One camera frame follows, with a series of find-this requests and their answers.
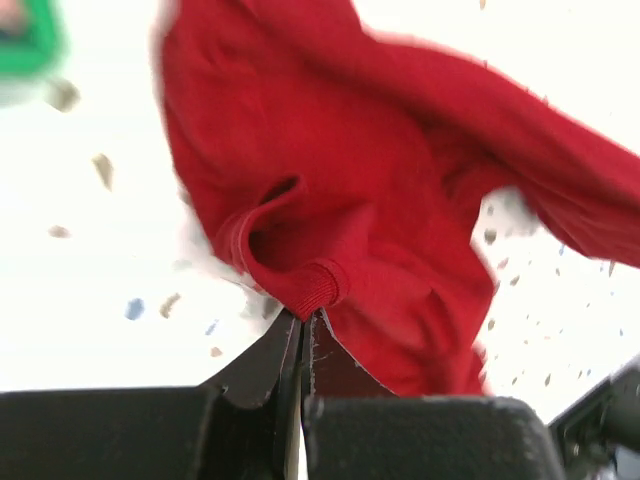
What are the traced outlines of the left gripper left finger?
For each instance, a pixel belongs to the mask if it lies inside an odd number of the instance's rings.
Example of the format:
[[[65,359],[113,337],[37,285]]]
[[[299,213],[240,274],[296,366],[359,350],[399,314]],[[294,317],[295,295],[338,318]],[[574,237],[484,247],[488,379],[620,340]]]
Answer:
[[[201,479],[296,479],[301,324],[283,310],[266,333],[204,385],[216,394]]]

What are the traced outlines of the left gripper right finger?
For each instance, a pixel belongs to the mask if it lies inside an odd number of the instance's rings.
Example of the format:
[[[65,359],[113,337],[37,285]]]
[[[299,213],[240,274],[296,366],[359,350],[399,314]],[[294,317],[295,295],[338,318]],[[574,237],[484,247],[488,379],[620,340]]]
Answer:
[[[398,479],[400,399],[334,338],[326,312],[305,327],[303,432],[311,479]]]

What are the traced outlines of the red t shirt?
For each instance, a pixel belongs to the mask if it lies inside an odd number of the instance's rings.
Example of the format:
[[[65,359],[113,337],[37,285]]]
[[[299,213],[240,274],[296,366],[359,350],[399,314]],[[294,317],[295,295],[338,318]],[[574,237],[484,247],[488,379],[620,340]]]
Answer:
[[[399,396],[478,395],[470,244],[514,186],[579,253],[639,263],[639,160],[481,64],[378,41],[348,1],[180,1],[159,47],[176,173],[214,255]]]

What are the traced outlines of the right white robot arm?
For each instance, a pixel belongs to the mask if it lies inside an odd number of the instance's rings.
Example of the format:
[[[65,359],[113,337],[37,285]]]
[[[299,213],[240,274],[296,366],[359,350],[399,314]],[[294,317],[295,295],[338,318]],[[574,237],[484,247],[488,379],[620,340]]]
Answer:
[[[568,479],[637,479],[639,359],[574,402],[549,432]]]

